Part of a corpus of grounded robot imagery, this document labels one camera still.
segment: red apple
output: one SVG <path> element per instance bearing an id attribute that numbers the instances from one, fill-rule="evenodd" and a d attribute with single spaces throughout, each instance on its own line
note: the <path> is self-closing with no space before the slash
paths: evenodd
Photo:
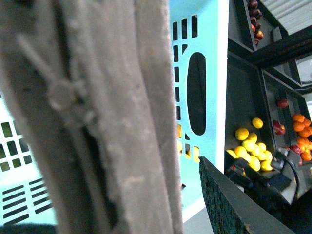
<path id="1" fill-rule="evenodd" d="M 263 33 L 261 31 L 257 32 L 257 34 L 255 35 L 255 37 L 259 40 L 262 40 L 264 38 Z"/>
<path id="2" fill-rule="evenodd" d="M 250 16 L 254 16 L 257 20 L 262 17 L 262 13 L 259 9 L 254 9 L 249 12 Z"/>
<path id="3" fill-rule="evenodd" d="M 276 105 L 279 107 L 279 108 L 285 108 L 288 106 L 288 100 L 287 99 L 282 99 L 282 100 L 279 100 L 276 102 Z"/>
<path id="4" fill-rule="evenodd" d="M 256 9 L 258 7 L 258 1 L 257 0 L 250 0 L 248 3 L 249 9 Z"/>
<path id="5" fill-rule="evenodd" d="M 273 120 L 273 127 L 276 135 L 284 135 L 286 133 L 285 126 L 276 120 Z"/>
<path id="6" fill-rule="evenodd" d="M 300 167 L 300 166 L 302 166 L 302 164 L 303 164 L 303 161 L 302 161 L 302 158 L 300 158 L 300 160 L 298 162 L 298 166 Z"/>
<path id="7" fill-rule="evenodd" d="M 299 148 L 299 146 L 297 146 L 297 145 L 292 145 L 291 147 L 290 147 L 290 149 L 292 150 L 292 151 L 294 151 L 296 154 L 301 154 L 301 150 L 300 150 L 300 148 Z"/>
<path id="8" fill-rule="evenodd" d="M 255 23 L 254 24 L 254 28 L 255 28 L 255 33 L 258 33 L 260 28 L 261 28 L 261 24 L 260 23 Z"/>
<path id="9" fill-rule="evenodd" d="M 255 25 L 255 23 L 257 23 L 257 19 L 254 16 L 250 17 L 250 22 Z"/>

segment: grey ceiling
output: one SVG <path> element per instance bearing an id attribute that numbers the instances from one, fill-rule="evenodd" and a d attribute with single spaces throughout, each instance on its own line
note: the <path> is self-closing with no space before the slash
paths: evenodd
<path id="1" fill-rule="evenodd" d="M 312 0 L 261 0 L 261 2 L 289 34 L 312 25 Z"/>

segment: light blue plastic crate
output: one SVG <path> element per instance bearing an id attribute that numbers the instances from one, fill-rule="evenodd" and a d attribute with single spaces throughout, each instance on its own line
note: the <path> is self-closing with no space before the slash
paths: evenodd
<path id="1" fill-rule="evenodd" d="M 56 224 L 42 175 L 0 97 L 0 226 Z"/>
<path id="2" fill-rule="evenodd" d="M 185 222 L 205 207 L 194 146 L 199 156 L 205 156 L 220 171 L 224 168 L 229 0 L 170 0 L 169 5 L 177 123 L 182 129 L 178 140 L 182 143 L 181 182 L 186 185 L 182 192 Z M 187 33 L 182 32 L 182 24 L 187 24 Z M 192 33 L 196 27 L 197 34 Z M 192 131 L 187 106 L 187 73 L 196 52 L 206 60 L 206 127 L 201 136 Z M 190 155 L 186 154 L 187 144 Z"/>

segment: plastic crate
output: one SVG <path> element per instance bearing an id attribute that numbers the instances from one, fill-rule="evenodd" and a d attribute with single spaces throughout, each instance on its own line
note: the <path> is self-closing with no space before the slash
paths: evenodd
<path id="1" fill-rule="evenodd" d="M 56 224 L 44 180 L 0 97 L 0 226 L 16 223 Z"/>
<path id="2" fill-rule="evenodd" d="M 220 171 L 224 170 L 229 1 L 170 0 L 169 8 L 177 123 L 181 131 L 181 182 L 186 185 L 182 192 L 185 222 L 205 207 L 198 157 L 205 156 Z M 194 87 L 198 85 L 202 95 L 188 99 L 188 83 L 192 86 L 193 81 L 197 82 L 193 91 L 196 93 Z M 201 108 L 203 114 L 197 115 Z M 200 122 L 205 122 L 205 126 L 196 127 Z"/>

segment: floor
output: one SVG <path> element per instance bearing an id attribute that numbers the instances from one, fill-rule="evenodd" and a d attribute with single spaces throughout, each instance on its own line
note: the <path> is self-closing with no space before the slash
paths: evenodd
<path id="1" fill-rule="evenodd" d="M 184 223 L 184 234 L 214 234 L 206 208 Z"/>

